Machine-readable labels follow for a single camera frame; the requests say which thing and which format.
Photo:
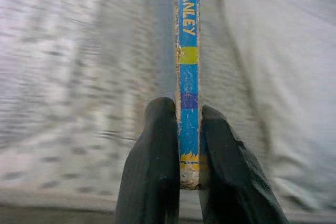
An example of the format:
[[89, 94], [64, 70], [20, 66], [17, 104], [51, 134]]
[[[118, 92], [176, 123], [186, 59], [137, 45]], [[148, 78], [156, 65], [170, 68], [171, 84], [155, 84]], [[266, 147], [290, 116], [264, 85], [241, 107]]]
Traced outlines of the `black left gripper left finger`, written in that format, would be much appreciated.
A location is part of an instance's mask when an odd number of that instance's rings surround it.
[[152, 100], [122, 173], [114, 224], [178, 224], [180, 166], [175, 103]]

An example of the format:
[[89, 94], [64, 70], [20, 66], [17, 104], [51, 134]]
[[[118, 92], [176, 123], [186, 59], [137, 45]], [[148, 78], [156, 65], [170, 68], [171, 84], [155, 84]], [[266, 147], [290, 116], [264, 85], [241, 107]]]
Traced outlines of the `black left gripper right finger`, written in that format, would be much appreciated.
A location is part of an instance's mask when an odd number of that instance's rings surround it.
[[208, 105], [202, 107], [201, 139], [204, 224], [289, 224], [255, 155]]

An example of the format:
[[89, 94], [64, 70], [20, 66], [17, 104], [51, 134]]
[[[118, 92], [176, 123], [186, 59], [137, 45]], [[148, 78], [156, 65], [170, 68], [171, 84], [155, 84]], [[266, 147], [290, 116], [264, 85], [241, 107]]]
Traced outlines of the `yellow blue children's book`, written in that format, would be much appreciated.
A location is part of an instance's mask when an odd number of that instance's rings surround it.
[[200, 0], [175, 1], [176, 118], [181, 188], [197, 190], [200, 171]]

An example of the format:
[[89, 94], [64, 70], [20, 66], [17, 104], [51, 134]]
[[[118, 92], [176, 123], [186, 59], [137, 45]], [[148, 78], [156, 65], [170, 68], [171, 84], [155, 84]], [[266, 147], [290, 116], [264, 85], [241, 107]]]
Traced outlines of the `grey quilted mattress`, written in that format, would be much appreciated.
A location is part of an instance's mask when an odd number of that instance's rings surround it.
[[0, 204], [109, 209], [172, 97], [172, 0], [0, 0]]

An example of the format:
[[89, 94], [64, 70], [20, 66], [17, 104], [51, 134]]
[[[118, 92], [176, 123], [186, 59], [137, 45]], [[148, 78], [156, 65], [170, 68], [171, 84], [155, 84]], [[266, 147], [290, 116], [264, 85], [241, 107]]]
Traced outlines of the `white pillow with lettering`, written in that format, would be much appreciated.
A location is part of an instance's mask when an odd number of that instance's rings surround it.
[[277, 195], [336, 209], [336, 0], [219, 0]]

